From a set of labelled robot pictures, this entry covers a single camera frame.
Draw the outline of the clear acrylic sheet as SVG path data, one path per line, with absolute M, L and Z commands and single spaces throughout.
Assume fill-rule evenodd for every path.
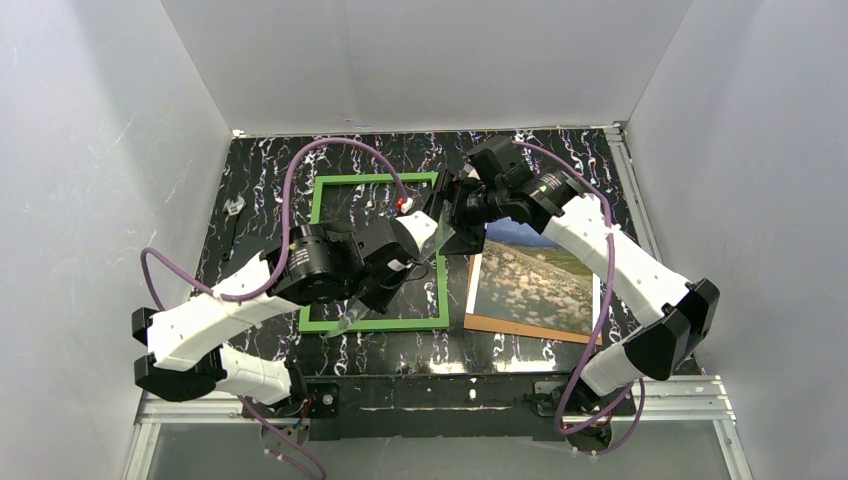
M 359 237 L 366 276 L 338 321 L 325 329 L 332 338 L 348 331 L 418 331 L 449 325 L 447 268 L 442 246 L 452 234 L 445 200 L 430 195 L 424 207 L 373 222 Z M 425 293 L 428 312 L 396 312 L 404 288 Z

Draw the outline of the green picture frame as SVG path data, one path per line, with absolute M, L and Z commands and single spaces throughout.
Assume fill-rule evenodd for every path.
M 329 303 L 343 307 L 337 317 L 329 311 L 320 319 L 312 313 L 318 303 L 300 310 L 299 331 L 323 333 L 327 337 L 348 331 L 412 331 L 445 329 L 449 326 L 447 308 L 447 279 L 445 259 L 431 249 L 437 221 L 421 211 L 405 215 L 400 207 L 412 198 L 404 187 L 410 183 L 434 185 L 438 174 L 400 173 L 366 175 L 319 176 L 314 181 L 312 223 L 294 230 L 291 252 L 296 260 L 316 260 L 315 268 L 304 265 L 296 272 L 308 273 L 315 284 L 309 288 L 316 293 L 335 277 L 349 273 L 349 286 L 331 287 Z M 397 201 L 387 214 L 363 226 L 321 218 L 323 191 L 332 185 L 365 185 L 394 183 L 398 188 Z M 433 266 L 434 278 L 429 285 L 436 289 L 437 312 L 425 318 L 389 316 L 394 298 L 404 286 L 409 286 L 410 271 L 425 264 Z

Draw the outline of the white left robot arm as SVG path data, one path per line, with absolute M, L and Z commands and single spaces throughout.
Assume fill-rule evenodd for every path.
M 380 218 L 359 231 L 330 221 L 290 229 L 282 247 L 255 254 L 210 293 L 168 310 L 133 313 L 132 335 L 147 348 L 134 363 L 136 386 L 170 402 L 213 391 L 269 406 L 304 399 L 296 368 L 236 350 L 227 340 L 314 304 L 349 303 L 331 336 L 385 312 L 412 269 L 433 255 L 437 229 L 422 211 Z

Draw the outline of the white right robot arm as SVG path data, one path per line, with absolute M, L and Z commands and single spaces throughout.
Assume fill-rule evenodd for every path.
M 711 330 L 720 299 L 709 279 L 666 267 L 622 232 L 607 198 L 564 159 L 540 146 L 494 136 L 467 153 L 461 171 L 442 169 L 426 211 L 453 231 L 444 255 L 478 254 L 485 228 L 508 218 L 563 247 L 606 285 L 604 307 L 623 300 L 639 326 L 598 353 L 585 350 L 561 401 L 584 403 L 648 377 L 666 380 Z

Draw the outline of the landscape photo print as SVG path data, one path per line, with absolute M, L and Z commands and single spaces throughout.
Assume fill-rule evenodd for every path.
M 573 254 L 526 224 L 487 225 L 470 260 L 466 329 L 585 344 L 599 305 L 599 279 Z

